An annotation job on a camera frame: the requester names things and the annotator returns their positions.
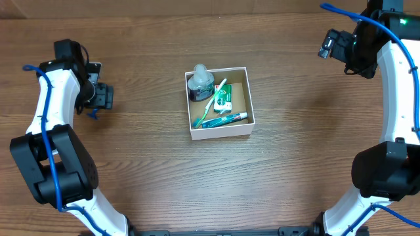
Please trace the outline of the red green toothpaste tube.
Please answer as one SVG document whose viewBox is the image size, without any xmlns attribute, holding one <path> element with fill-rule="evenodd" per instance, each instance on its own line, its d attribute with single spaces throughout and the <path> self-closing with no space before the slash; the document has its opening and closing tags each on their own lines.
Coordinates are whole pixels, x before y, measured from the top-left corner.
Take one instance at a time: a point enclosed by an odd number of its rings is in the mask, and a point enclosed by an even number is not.
<svg viewBox="0 0 420 236">
<path fill-rule="evenodd" d="M 201 124 L 202 128 L 215 128 L 220 127 L 223 125 L 227 125 L 230 123 L 235 123 L 238 121 L 242 121 L 248 117 L 246 112 L 236 113 L 233 115 L 227 115 L 215 119 L 206 120 Z"/>
</svg>

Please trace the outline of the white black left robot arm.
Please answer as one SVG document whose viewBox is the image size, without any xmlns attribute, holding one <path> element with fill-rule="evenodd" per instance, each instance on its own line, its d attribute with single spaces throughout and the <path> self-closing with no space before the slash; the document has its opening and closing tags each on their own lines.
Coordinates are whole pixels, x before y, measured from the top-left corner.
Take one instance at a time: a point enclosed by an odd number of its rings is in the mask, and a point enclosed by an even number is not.
<svg viewBox="0 0 420 236">
<path fill-rule="evenodd" d="M 73 214 L 93 235 L 132 235 L 129 220 L 99 189 L 95 163 L 72 128 L 81 91 L 75 73 L 23 69 L 36 72 L 40 94 L 31 125 L 10 141 L 10 152 L 33 198 Z"/>
</svg>

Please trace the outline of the blue disposable razor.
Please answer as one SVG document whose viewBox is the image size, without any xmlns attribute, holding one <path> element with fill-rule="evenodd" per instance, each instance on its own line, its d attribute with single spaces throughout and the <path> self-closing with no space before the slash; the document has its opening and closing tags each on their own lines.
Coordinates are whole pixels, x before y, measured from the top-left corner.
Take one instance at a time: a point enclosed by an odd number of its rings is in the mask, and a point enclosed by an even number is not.
<svg viewBox="0 0 420 236">
<path fill-rule="evenodd" d="M 87 113 L 87 116 L 89 116 L 90 118 L 94 120 L 98 120 L 99 119 L 97 115 L 98 112 L 99 112 L 99 108 L 94 108 L 90 113 Z"/>
</svg>

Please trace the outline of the green white toothbrush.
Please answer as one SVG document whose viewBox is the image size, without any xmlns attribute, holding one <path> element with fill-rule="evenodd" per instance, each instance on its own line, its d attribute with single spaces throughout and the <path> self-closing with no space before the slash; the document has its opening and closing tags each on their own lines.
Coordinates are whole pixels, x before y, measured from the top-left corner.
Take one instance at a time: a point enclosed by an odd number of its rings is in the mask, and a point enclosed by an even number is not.
<svg viewBox="0 0 420 236">
<path fill-rule="evenodd" d="M 205 120 L 205 118 L 206 118 L 206 116 L 207 116 L 207 114 L 208 114 L 208 112 L 210 110 L 210 107 L 211 107 L 212 103 L 215 101 L 216 96 L 220 93 L 221 88 L 226 84 L 226 82 L 227 82 L 227 78 L 224 78 L 222 80 L 222 82 L 220 83 L 220 85 L 217 87 L 217 89 L 216 89 L 214 95 L 211 97 L 210 101 L 205 106 L 205 110 L 204 110 L 203 116 L 201 118 L 197 118 L 193 122 L 192 125 L 193 125 L 193 127 L 195 129 L 199 128 L 201 126 L 201 124 L 204 122 L 204 120 Z"/>
</svg>

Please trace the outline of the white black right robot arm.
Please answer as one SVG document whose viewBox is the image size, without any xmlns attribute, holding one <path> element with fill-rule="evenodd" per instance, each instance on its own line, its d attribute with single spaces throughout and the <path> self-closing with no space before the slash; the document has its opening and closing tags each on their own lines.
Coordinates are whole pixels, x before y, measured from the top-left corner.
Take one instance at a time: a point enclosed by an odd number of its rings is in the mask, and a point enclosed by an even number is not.
<svg viewBox="0 0 420 236">
<path fill-rule="evenodd" d="M 419 192 L 419 17 L 403 8 L 369 0 L 361 13 L 348 13 L 353 32 L 331 29 L 320 47 L 319 56 L 341 61 L 347 75 L 381 74 L 383 127 L 379 143 L 355 156 L 348 191 L 309 235 L 367 235 L 376 212 Z"/>
</svg>

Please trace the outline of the clear sanitizer bottle dark label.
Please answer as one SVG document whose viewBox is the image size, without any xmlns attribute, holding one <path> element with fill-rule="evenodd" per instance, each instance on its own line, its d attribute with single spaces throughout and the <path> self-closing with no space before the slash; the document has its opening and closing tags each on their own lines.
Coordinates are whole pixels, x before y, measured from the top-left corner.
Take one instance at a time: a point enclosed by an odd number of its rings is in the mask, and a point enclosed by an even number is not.
<svg viewBox="0 0 420 236">
<path fill-rule="evenodd" d="M 213 95 L 214 76 L 203 64 L 194 67 L 194 74 L 187 82 L 188 97 L 193 102 L 200 102 Z"/>
</svg>

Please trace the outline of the green soap bar packet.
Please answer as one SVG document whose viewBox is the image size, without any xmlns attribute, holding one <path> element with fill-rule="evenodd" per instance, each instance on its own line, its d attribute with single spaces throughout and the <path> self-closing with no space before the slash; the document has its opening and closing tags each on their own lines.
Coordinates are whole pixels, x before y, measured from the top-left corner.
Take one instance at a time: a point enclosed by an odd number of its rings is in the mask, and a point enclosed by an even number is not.
<svg viewBox="0 0 420 236">
<path fill-rule="evenodd" d="M 219 114 L 230 113 L 232 111 L 232 88 L 231 84 L 224 85 L 215 96 L 213 110 Z"/>
</svg>

